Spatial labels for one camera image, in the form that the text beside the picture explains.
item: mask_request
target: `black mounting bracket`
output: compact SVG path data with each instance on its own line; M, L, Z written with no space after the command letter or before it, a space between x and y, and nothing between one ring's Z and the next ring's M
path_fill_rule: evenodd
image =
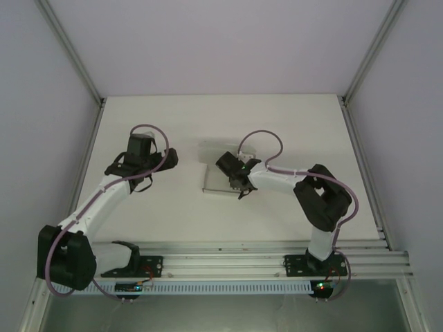
M340 277L347 275L345 259L338 254L332 253L321 266L313 269L309 261L309 255L286 255L284 267L287 277Z
M132 271L116 268L101 274L103 278L159 278L163 272L163 256L140 256Z

